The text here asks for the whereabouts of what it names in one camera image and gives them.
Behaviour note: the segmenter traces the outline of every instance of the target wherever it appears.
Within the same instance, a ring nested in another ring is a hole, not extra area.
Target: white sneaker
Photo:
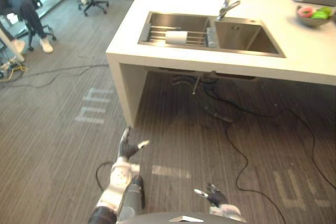
[[[23,40],[18,40],[18,39],[12,40],[12,43],[14,47],[16,48],[16,50],[21,54],[23,49],[25,48],[26,43]]]
[[[42,46],[43,52],[46,52],[47,54],[51,53],[54,50],[49,43],[47,37],[45,37],[44,39],[40,39],[40,44]]]

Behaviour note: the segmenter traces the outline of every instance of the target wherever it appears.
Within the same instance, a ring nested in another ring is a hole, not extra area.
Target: floor marking
[[[98,124],[104,123],[103,119],[88,118],[84,116],[86,112],[106,113],[106,110],[100,109],[100,108],[92,108],[92,107],[81,107],[80,113],[77,117],[75,117],[75,120],[79,122],[88,122],[88,123],[98,123]]]
[[[302,198],[299,186],[298,186],[298,182],[295,179],[293,171],[287,170],[287,173],[290,178],[291,184],[293,186],[296,199],[288,199],[288,196],[287,196],[287,193],[283,185],[280,174],[276,171],[273,171],[273,174],[275,176],[275,181],[277,183],[278,190],[281,196],[282,203],[284,204],[285,207],[298,207],[298,208],[301,208],[302,210],[306,210],[306,206],[303,202],[303,198]]]
[[[312,181],[307,180],[307,183],[308,183],[308,187],[309,187],[311,193],[314,195],[314,197],[316,197],[317,191],[316,191],[316,188],[314,187],[314,185],[312,184]],[[315,203],[319,207],[331,207],[330,201],[328,201],[328,200],[315,199]]]
[[[188,170],[159,165],[152,166],[152,174],[191,179],[191,173]]]
[[[111,99],[107,98],[98,98],[94,97],[93,94],[98,93],[98,94],[113,94],[112,90],[106,90],[106,89],[95,89],[95,88],[90,88],[88,94],[86,97],[83,97],[84,101],[90,101],[90,102],[110,102]]]

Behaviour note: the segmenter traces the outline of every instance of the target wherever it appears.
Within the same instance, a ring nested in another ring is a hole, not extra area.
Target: white countertop
[[[286,58],[138,45],[150,11],[217,16],[223,1],[134,0],[107,55],[119,63],[336,85],[336,25],[312,29],[298,23],[292,0],[241,0],[226,15],[261,19]]]

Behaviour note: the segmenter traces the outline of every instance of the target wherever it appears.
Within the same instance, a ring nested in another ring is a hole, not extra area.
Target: jeans
[[[35,11],[32,0],[7,0],[13,11],[20,14],[22,18],[36,31],[37,35],[43,39],[47,35],[43,31],[41,21]]]

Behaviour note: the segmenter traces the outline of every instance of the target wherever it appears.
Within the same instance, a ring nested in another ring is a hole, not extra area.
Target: pink donut
[[[305,6],[298,9],[298,15],[304,18],[310,18],[314,12],[315,9],[312,6]]]

